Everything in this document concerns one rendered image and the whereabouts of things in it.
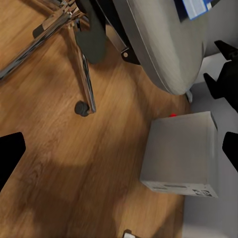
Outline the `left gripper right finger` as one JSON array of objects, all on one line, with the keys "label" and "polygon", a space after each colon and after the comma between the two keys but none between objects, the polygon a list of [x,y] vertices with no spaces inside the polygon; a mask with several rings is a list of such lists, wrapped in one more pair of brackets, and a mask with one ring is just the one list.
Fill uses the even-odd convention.
[{"label": "left gripper right finger", "polygon": [[238,134],[227,132],[222,149],[238,172]]}]

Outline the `folder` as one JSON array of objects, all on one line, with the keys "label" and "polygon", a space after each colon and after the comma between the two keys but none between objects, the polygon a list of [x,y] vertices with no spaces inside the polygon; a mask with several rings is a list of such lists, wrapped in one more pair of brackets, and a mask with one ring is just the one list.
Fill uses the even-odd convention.
[{"label": "folder", "polygon": [[208,13],[220,0],[182,0],[189,19]]}]

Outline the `swivel chair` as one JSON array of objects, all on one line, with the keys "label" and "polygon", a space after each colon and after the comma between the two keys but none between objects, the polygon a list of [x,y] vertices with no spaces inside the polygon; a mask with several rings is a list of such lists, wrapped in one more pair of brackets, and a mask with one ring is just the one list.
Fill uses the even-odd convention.
[{"label": "swivel chair", "polygon": [[105,58],[108,39],[125,62],[142,65],[152,83],[170,94],[185,94],[199,74],[208,40],[208,13],[191,21],[182,0],[36,1],[53,14],[33,30],[35,39],[0,69],[0,83],[64,28],[88,101],[75,106],[82,117],[96,112],[87,60],[97,64]]}]

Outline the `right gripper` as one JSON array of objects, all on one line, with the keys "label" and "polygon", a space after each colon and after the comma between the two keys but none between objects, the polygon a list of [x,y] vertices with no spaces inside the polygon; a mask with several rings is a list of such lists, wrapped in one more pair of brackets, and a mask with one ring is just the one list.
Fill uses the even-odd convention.
[{"label": "right gripper", "polygon": [[216,80],[212,79],[207,73],[203,74],[204,79],[214,99],[225,97],[234,108],[234,104],[238,101],[238,48],[222,41],[216,41],[214,44],[225,59],[230,61],[223,65]]}]

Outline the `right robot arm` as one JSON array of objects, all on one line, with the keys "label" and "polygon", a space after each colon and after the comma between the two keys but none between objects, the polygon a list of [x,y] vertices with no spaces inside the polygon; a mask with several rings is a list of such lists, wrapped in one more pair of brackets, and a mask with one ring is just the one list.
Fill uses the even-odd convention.
[{"label": "right robot arm", "polygon": [[216,80],[204,73],[205,82],[214,99],[225,97],[238,113],[238,48],[234,48],[222,41],[216,41],[214,44],[225,59],[230,61],[223,65]]}]

